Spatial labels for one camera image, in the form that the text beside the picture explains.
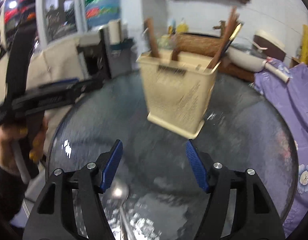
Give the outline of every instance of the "window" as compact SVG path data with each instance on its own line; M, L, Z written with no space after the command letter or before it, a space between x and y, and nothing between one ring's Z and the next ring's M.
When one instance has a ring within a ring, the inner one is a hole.
M48 42L77 32L73 0L44 0Z
M35 16L35 0L6 0L4 6L4 31L7 48L14 39L16 27L20 21L26 21L30 14Z

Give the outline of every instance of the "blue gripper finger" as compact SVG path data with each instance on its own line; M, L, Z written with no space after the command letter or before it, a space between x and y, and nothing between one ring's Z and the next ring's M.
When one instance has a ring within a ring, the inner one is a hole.
M120 140L116 140L112 149L109 151L109 154L110 158L102 171L102 182L100 188L103 192L105 192L112 184L116 170L123 155L123 143Z
M186 143L186 156L192 167L198 186L206 192L209 189L207 171L190 140Z

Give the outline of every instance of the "metal spoon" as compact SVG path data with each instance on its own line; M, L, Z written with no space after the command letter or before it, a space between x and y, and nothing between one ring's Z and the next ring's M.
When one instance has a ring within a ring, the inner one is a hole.
M120 179L115 178L112 182L111 187L108 189L108 192L106 193L109 194L109 198L111 199L121 200L119 203L120 222L121 222L121 225L124 226L124 228L122 228L121 226L121 231L122 231L121 233L125 235L125 232L126 232L129 240L136 240L131 224L127 221L126 215L123 210L123 204L127 200L127 197L129 194L128 186L126 185L126 183L122 182Z

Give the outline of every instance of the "purple floral cloth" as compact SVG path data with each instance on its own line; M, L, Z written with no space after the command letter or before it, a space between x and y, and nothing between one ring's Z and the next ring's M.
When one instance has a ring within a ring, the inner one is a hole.
M271 64L279 65L281 61L275 60ZM289 126L298 153L297 192L283 224L286 236L295 230L308 211L308 67L299 64L289 71L292 78L288 84L267 71L255 73L255 89L280 112Z

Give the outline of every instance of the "spoon handle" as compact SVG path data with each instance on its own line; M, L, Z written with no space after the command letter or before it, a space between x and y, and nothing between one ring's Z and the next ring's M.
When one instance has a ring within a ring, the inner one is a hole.
M120 213L120 217L121 217L121 222L123 222L123 225L124 225L125 230L127 232L128 239L129 240L136 240L136 237L133 233L133 229L131 227L131 224L127 221L127 218L125 216L125 213L124 213L122 206L119 207L119 213Z
M126 227L123 224L123 218L122 218L121 212L120 212L120 215L119 215L119 221L121 223L121 240L128 240Z

